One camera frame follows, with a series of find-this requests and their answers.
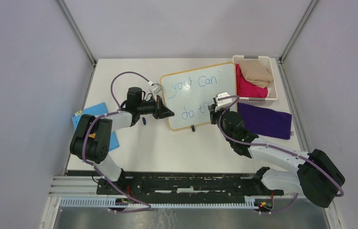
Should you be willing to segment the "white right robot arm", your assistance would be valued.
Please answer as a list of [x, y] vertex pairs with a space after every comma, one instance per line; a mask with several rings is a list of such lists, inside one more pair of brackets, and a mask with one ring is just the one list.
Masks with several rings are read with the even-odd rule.
[[235, 153], [266, 161], [270, 167], [259, 169], [252, 181], [255, 193], [269, 190], [303, 194], [311, 203], [327, 208], [334, 198], [342, 197], [345, 178], [325, 152], [296, 151], [272, 144], [244, 127], [241, 115], [216, 104], [208, 106], [211, 124], [217, 125]]

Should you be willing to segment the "yellow framed whiteboard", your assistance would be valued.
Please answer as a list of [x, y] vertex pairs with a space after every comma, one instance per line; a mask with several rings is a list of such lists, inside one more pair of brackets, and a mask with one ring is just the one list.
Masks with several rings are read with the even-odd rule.
[[201, 67], [161, 77], [165, 106], [174, 112], [168, 118], [171, 130], [210, 122], [208, 105], [222, 92], [236, 95], [236, 68], [233, 62]]

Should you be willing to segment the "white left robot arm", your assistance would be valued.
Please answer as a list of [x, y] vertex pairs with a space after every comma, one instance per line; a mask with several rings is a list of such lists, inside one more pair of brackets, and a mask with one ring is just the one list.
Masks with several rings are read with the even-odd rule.
[[174, 112], [163, 104], [161, 96], [153, 94], [145, 100], [141, 88], [131, 87], [121, 110], [99, 116], [82, 115], [72, 137], [70, 153], [93, 166], [109, 181], [108, 188], [114, 194], [126, 190], [126, 181], [121, 178], [124, 170], [109, 156], [111, 135], [119, 129], [134, 126], [142, 115], [165, 119], [173, 117]]

